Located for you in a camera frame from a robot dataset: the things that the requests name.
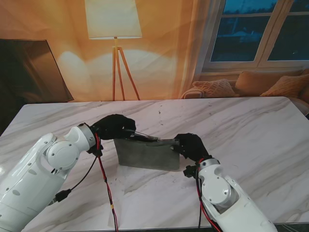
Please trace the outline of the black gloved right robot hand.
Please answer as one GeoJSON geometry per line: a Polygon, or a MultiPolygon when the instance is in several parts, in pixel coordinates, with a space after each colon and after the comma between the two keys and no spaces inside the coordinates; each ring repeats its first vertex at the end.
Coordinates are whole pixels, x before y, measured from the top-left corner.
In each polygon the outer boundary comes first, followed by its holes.
{"type": "Polygon", "coordinates": [[[194,162],[211,159],[212,156],[206,150],[201,138],[192,133],[178,134],[174,139],[178,145],[173,145],[173,150],[194,162]]]}

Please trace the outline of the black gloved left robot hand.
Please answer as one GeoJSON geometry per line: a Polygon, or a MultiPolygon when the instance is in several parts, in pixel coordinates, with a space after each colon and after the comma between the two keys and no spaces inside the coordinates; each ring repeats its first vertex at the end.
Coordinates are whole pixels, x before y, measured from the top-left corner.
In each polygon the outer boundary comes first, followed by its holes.
{"type": "Polygon", "coordinates": [[[136,131],[135,120],[124,115],[108,115],[90,126],[102,140],[129,138],[136,131]]]}

